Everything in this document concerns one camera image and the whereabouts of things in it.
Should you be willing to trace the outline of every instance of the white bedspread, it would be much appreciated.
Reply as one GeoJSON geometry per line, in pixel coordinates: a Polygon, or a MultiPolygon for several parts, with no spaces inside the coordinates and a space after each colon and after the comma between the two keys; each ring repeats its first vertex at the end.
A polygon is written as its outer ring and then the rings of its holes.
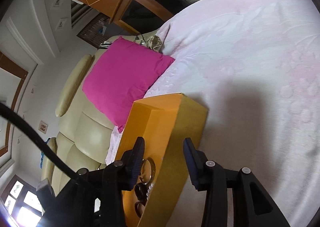
{"type": "MultiPolygon", "coordinates": [[[[176,61],[145,98],[182,92],[206,106],[200,150],[224,168],[249,167],[290,225],[307,226],[320,206],[316,7],[201,0],[167,21],[160,37],[167,26],[163,53],[176,61]]],[[[167,226],[200,226],[204,201],[188,180],[167,226]]]]}

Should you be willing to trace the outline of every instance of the blue cloth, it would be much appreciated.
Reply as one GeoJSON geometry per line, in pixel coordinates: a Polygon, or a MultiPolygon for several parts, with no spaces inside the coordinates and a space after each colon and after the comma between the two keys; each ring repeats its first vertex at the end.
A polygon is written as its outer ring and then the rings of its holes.
{"type": "Polygon", "coordinates": [[[43,153],[43,152],[41,152],[40,168],[42,168],[43,156],[44,156],[44,153],[43,153]]]}

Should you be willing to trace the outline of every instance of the cream leather recliner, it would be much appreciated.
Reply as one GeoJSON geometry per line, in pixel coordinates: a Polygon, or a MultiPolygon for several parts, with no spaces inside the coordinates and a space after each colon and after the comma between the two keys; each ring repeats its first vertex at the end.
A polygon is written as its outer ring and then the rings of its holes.
{"type": "MultiPolygon", "coordinates": [[[[143,36],[146,39],[155,34],[156,31],[153,31],[143,36]]],[[[118,37],[111,37],[108,41],[113,42],[118,37]]],[[[136,36],[123,38],[134,41],[136,36]]],[[[104,49],[99,49],[93,57],[87,55],[81,58],[65,83],[57,104],[56,116],[60,117],[60,132],[57,137],[49,140],[48,146],[74,171],[82,167],[90,171],[106,167],[105,158],[114,125],[94,107],[82,91],[83,79],[104,52],[104,49]]],[[[55,195],[69,181],[69,177],[44,157],[41,180],[46,178],[55,195]]]]}

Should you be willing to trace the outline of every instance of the bracelet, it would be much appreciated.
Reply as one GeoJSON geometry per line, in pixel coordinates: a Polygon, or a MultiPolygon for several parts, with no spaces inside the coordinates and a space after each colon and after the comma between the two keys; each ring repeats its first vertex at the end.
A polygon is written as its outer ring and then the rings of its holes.
{"type": "Polygon", "coordinates": [[[136,211],[136,214],[137,214],[137,216],[139,217],[139,218],[141,218],[141,216],[142,216],[142,213],[140,212],[140,210],[139,210],[139,206],[144,206],[143,205],[143,203],[142,202],[136,202],[135,204],[134,204],[134,210],[136,211]]]}
{"type": "Polygon", "coordinates": [[[139,202],[143,203],[143,205],[145,205],[147,202],[147,192],[148,188],[142,183],[138,183],[134,187],[134,193],[136,194],[139,202]]]}
{"type": "Polygon", "coordinates": [[[154,180],[154,178],[155,178],[155,175],[156,175],[156,164],[155,164],[155,162],[153,161],[152,158],[146,158],[146,159],[144,159],[144,160],[142,161],[142,167],[143,167],[143,164],[144,164],[146,161],[149,161],[150,166],[151,166],[150,179],[149,179],[147,182],[144,182],[142,177],[140,177],[139,179],[140,179],[141,183],[143,183],[144,185],[149,185],[149,184],[151,184],[151,183],[153,182],[153,180],[154,180]]]}

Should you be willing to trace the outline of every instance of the screw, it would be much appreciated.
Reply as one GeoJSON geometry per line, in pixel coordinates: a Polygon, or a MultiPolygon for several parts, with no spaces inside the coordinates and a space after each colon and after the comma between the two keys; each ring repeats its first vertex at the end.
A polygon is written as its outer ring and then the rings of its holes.
{"type": "Polygon", "coordinates": [[[115,162],[113,162],[114,166],[122,166],[123,162],[121,160],[116,160],[115,162]]]}
{"type": "Polygon", "coordinates": [[[216,163],[215,163],[214,161],[212,161],[212,160],[208,160],[205,164],[206,164],[207,166],[210,166],[210,167],[216,165],[216,163]]]}
{"type": "Polygon", "coordinates": [[[242,168],[242,172],[245,174],[250,174],[251,170],[250,170],[250,168],[244,167],[244,168],[242,168]]]}
{"type": "Polygon", "coordinates": [[[84,174],[86,174],[87,172],[89,172],[89,170],[88,169],[86,169],[86,168],[81,168],[81,169],[79,169],[78,171],[77,171],[77,173],[79,174],[79,175],[84,175],[84,174]]]}

